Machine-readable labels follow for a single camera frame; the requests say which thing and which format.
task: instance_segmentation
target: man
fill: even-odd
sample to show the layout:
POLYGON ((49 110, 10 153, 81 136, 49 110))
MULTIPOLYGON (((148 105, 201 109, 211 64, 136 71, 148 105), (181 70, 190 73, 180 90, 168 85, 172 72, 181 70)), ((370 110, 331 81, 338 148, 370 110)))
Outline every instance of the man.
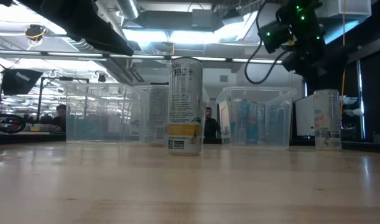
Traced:
POLYGON ((67 106, 58 105, 57 108, 58 117, 53 119, 53 124, 58 126, 58 131, 65 132, 66 120, 67 120, 67 106))
POLYGON ((215 119, 212 118, 212 109, 206 108, 206 121, 205 121, 205 138, 216 138, 216 132, 221 133, 220 126, 215 119))

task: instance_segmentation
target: plastic storage container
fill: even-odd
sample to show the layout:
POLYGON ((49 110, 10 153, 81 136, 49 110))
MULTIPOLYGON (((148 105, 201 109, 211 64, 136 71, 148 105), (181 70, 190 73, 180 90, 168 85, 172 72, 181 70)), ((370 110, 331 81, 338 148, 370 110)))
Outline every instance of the plastic storage container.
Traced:
POLYGON ((216 101, 223 142, 258 149, 288 149, 296 92, 294 88, 224 88, 216 101))
POLYGON ((139 141, 146 92, 123 84, 72 84, 67 94, 67 141, 139 141))
MULTIPOLYGON (((140 142, 165 146, 167 144, 167 119, 169 115, 169 86, 168 85, 144 85, 135 86, 135 91, 146 94, 140 95, 144 99, 144 109, 135 116, 142 120, 139 127, 140 142)), ((205 109, 210 97, 205 89, 202 91, 202 130, 205 127, 205 109)))

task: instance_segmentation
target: photography umbrella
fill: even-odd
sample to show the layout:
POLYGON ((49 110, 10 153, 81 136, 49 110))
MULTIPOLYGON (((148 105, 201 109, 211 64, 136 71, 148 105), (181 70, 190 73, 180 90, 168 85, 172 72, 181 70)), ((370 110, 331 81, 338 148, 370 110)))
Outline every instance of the photography umbrella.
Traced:
POLYGON ((5 69, 3 72, 2 90, 7 96, 28 94, 43 72, 29 69, 5 69))

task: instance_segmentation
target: wooden table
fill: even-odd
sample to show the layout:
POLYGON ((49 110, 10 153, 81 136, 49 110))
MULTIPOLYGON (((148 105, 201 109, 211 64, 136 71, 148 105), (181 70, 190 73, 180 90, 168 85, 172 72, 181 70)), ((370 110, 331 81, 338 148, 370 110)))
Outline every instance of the wooden table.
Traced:
POLYGON ((0 223, 380 223, 380 154, 0 146, 0 223))

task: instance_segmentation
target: black shirt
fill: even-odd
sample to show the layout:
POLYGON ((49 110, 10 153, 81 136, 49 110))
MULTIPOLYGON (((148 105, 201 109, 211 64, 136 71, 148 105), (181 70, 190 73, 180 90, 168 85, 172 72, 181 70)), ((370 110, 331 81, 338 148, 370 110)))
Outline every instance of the black shirt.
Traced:
POLYGON ((205 121, 205 138, 216 138, 216 132, 220 131, 219 124, 213 118, 205 121))
POLYGON ((66 122, 65 119, 62 119, 60 116, 53 118, 53 121, 52 121, 54 125, 57 125, 61 128, 62 132, 65 132, 65 126, 66 126, 65 122, 66 122))

